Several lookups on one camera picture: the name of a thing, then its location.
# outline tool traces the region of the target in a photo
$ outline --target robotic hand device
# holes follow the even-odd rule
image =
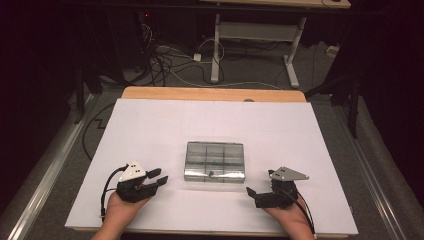
[[[119,197],[126,202],[135,203],[141,201],[143,199],[153,197],[156,195],[156,192],[160,186],[163,186],[168,181],[168,176],[162,177],[158,179],[155,183],[144,185],[143,182],[146,178],[154,178],[160,175],[161,169],[156,168],[152,171],[145,171],[138,162],[134,161],[131,165],[126,165],[125,167],[121,167],[116,169],[110,176],[106,182],[105,188],[103,190],[103,194],[101,197],[101,217],[104,221],[106,215],[106,209],[104,207],[106,192],[112,189],[108,189],[109,182],[113,178],[113,176],[123,171],[124,173],[118,180],[118,185],[116,188],[116,193]]]
[[[297,202],[298,191],[295,180],[309,179],[307,175],[296,172],[290,168],[280,167],[278,170],[268,170],[271,178],[270,193],[257,194],[254,190],[246,187],[247,194],[255,199],[257,208],[286,208]]]

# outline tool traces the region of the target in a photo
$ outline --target white board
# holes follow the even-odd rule
[[[184,181],[189,141],[242,143],[245,183]],[[286,166],[310,177],[296,185],[318,234],[358,233],[309,103],[119,99],[65,226],[100,227],[107,178],[134,160],[146,171],[162,168],[169,179],[129,225],[132,230],[281,234],[246,187],[270,192],[268,169]]]

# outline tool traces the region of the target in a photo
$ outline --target clear plastic box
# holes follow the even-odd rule
[[[184,180],[190,182],[244,183],[241,143],[188,142]]]

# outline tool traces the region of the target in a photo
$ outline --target hand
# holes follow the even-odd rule
[[[306,210],[305,202],[299,197],[298,202]],[[280,226],[287,232],[292,240],[313,240],[314,236],[309,227],[308,221],[296,204],[292,204],[285,209],[263,208],[265,212],[273,216]]]
[[[124,229],[134,220],[138,211],[150,198],[136,203],[123,201],[116,192],[113,192],[107,203],[106,217],[100,230],[93,236],[95,239],[119,239]]]

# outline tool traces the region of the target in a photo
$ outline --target person's left hand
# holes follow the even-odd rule
[[[146,198],[136,203],[129,203],[113,192],[107,203],[105,221],[92,240],[119,239],[124,229],[134,220],[140,208],[149,200],[150,198]]]

